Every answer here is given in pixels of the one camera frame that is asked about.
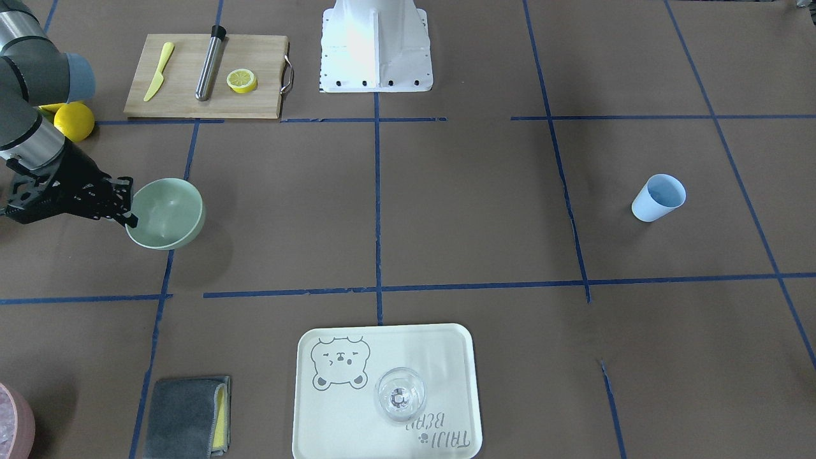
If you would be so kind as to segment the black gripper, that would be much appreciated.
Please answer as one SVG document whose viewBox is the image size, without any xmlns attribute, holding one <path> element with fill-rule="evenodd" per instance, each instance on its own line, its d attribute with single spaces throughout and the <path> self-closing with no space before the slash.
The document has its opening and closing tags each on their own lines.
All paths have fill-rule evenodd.
<svg viewBox="0 0 816 459">
<path fill-rule="evenodd" d="M 70 140 L 41 168 L 26 168 L 18 159 L 6 160 L 6 166 L 14 175 L 3 217 L 30 224 L 67 213 L 113 220 L 125 229 L 138 227 L 139 218 L 131 211 L 133 178 L 111 177 Z"/>
</svg>

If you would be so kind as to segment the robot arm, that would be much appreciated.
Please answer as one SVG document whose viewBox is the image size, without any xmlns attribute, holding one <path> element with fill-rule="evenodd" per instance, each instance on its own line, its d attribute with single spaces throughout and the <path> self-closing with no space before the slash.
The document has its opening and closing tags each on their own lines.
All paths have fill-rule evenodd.
<svg viewBox="0 0 816 459">
<path fill-rule="evenodd" d="M 93 96 L 89 62 L 60 52 L 21 1 L 2 2 L 1 29 L 1 154 L 13 171 L 2 215 L 30 224 L 67 213 L 136 227 L 133 179 L 101 171 L 39 110 Z"/>
</svg>

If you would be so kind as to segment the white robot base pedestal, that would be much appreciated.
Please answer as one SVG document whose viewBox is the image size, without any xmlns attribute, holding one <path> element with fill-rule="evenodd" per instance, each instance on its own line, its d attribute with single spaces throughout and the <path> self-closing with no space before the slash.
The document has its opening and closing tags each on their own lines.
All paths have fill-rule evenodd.
<svg viewBox="0 0 816 459">
<path fill-rule="evenodd" d="M 428 15 L 413 1 L 336 1 L 321 21 L 319 90 L 423 92 L 434 87 Z"/>
</svg>

